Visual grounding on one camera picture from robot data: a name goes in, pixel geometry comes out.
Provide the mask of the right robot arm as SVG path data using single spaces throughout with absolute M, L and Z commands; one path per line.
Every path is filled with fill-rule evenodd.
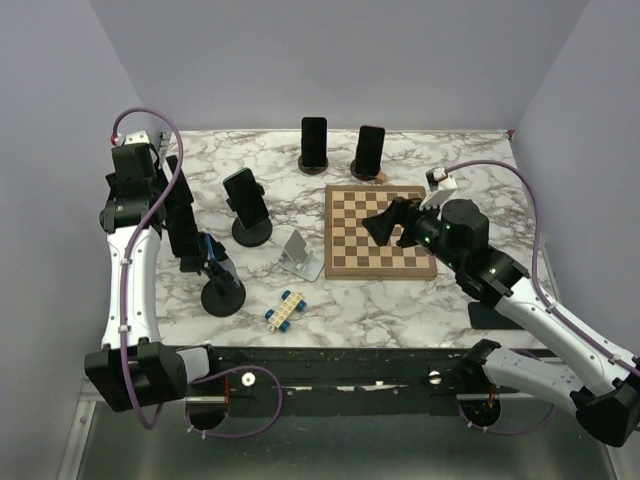
M 531 333 L 562 366 L 522 356 L 496 342 L 469 350 L 460 379 L 469 390 L 513 388 L 575 415 L 596 440 L 625 444 L 639 425 L 639 359 L 598 334 L 541 289 L 526 267 L 489 243 L 489 220 L 466 199 L 422 209 L 416 199 L 394 199 L 362 222 L 384 246 L 396 226 L 401 248 L 421 246 L 448 266 L 470 297 Z

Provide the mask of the black phone pink case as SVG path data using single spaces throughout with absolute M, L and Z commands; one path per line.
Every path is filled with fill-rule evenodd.
M 371 164 L 372 173 L 380 172 L 385 129 L 378 126 L 360 127 L 355 159 Z

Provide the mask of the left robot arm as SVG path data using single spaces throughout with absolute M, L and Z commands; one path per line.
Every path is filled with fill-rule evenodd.
M 97 352 L 86 355 L 85 374 L 115 412 L 159 407 L 201 395 L 222 380 L 206 345 L 173 347 L 161 340 L 156 311 L 156 268 L 163 238 L 189 273 L 218 272 L 198 231 L 184 175 L 167 178 L 155 147 L 124 143 L 111 150 L 109 195 L 99 214 L 111 261 L 110 301 Z

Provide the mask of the black phone teal case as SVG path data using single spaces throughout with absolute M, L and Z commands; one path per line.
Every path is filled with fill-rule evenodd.
M 242 168 L 223 181 L 227 203 L 245 229 L 251 229 L 269 218 L 263 200 L 264 191 L 249 168 Z

